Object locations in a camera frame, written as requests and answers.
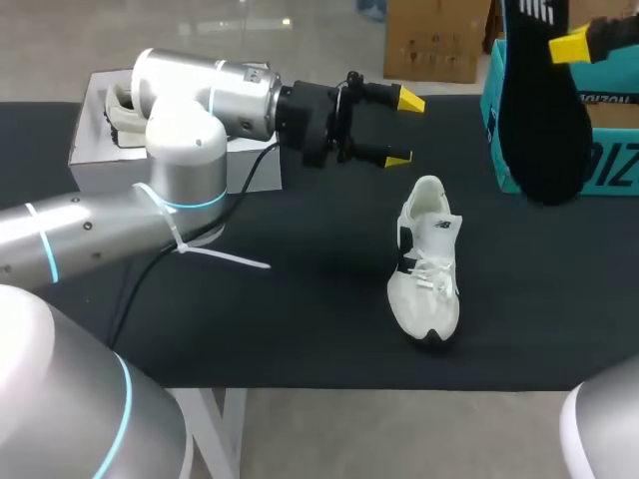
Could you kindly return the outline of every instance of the white sneaker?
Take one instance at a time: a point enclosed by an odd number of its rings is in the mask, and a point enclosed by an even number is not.
[[[131,91],[121,85],[107,89],[104,116],[111,125],[111,139],[120,148],[141,148],[146,144],[147,120],[133,109]]]
[[[437,177],[420,178],[397,219],[397,269],[388,300],[404,332],[426,346],[448,341],[459,319],[455,240],[461,217],[450,213]]]

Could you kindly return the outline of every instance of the shoe insole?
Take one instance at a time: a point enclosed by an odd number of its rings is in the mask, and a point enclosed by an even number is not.
[[[506,65],[499,141],[512,178],[531,200],[559,205],[581,192],[592,127],[567,65],[548,41],[568,31],[568,0],[504,0]]]

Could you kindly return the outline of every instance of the robotic arm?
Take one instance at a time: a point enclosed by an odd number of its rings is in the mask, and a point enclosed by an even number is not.
[[[367,84],[350,72],[343,88],[297,81],[271,70],[150,49],[132,75],[132,101],[149,119],[149,187],[117,195],[70,194],[0,212],[0,283],[27,289],[169,244],[169,212],[181,236],[218,218],[226,198],[227,135],[282,146],[320,168],[331,150],[379,167],[408,163],[412,152],[362,145],[350,135],[360,102],[423,113],[399,85]],[[214,238],[224,226],[204,234]]]
[[[603,62],[613,51],[634,45],[639,45],[637,14],[623,19],[596,18],[569,35],[549,42],[555,64]]]

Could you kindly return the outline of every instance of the white box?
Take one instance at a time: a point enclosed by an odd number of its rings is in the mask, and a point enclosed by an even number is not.
[[[76,125],[69,168],[83,193],[112,193],[134,183],[147,182],[151,165],[144,148],[121,149],[111,139],[111,127],[104,116],[104,101],[113,83],[131,82],[131,70],[96,72],[91,75],[82,111]],[[234,139],[228,144],[227,186],[238,193],[260,151],[276,141]],[[282,189],[280,149],[271,150],[262,160],[249,192]]]

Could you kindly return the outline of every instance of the black cable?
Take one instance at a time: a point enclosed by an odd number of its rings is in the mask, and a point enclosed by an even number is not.
[[[122,284],[120,285],[120,290],[118,291],[118,295],[116,296],[116,305],[113,308],[113,315],[111,316],[112,319],[109,323],[109,329],[107,330],[107,341],[109,341],[111,338],[113,323],[116,320],[116,316],[118,314],[118,311],[120,311],[122,301],[124,301],[127,293],[127,284],[129,283],[129,277],[133,273],[133,261],[134,260],[131,257],[128,257],[124,265],[124,271],[122,273]]]
[[[238,194],[238,198],[234,201],[234,203],[226,211],[224,211],[215,220],[213,220],[212,222],[208,223],[207,225],[204,225],[203,227],[200,227],[197,230],[194,230],[194,231],[190,232],[189,234],[184,235],[182,237],[182,241],[186,242],[186,243],[191,242],[191,241],[199,238],[204,233],[207,233],[207,232],[209,232],[211,230],[214,230],[215,228],[217,228],[217,227],[223,225],[224,223],[226,223],[229,220],[229,218],[236,212],[236,210],[238,209],[238,206],[242,203],[242,200],[244,199],[244,197],[245,197],[245,195],[247,193],[247,190],[249,189],[249,185],[251,184],[251,181],[253,180],[253,176],[255,175],[256,171],[258,170],[258,166],[260,165],[260,163],[262,162],[264,157],[267,155],[268,152],[270,152],[271,150],[275,149],[279,145],[280,145],[280,142],[275,142],[273,144],[268,145],[266,148],[264,148],[260,152],[260,154],[258,155],[256,161],[253,163],[253,166],[251,167],[251,171],[249,172],[249,176],[247,177],[247,180],[245,181],[244,186],[242,187],[242,190]],[[142,286],[142,283],[147,278],[147,276],[149,275],[151,270],[154,268],[154,266],[156,264],[158,264],[162,258],[168,256],[173,250],[175,250],[175,248],[177,246],[178,245],[176,244],[175,241],[171,241],[169,244],[164,246],[160,250],[160,252],[149,262],[149,264],[147,264],[147,266],[143,269],[143,271],[138,276],[138,279],[136,280],[133,288],[131,289],[131,293],[129,294],[129,298],[127,299],[127,302],[126,302],[124,308],[122,309],[122,314],[120,316],[120,319],[115,322],[115,330],[113,332],[113,335],[111,336],[111,340],[109,341],[109,347],[111,349],[113,349],[116,346],[116,344],[118,343],[118,339],[120,339],[120,335],[122,334],[122,331],[124,329],[124,325],[127,322],[127,318],[129,316],[129,313],[131,312],[131,307],[132,307],[133,302],[134,302],[134,300],[136,298],[136,295],[138,294],[138,291],[140,290],[140,287]]]

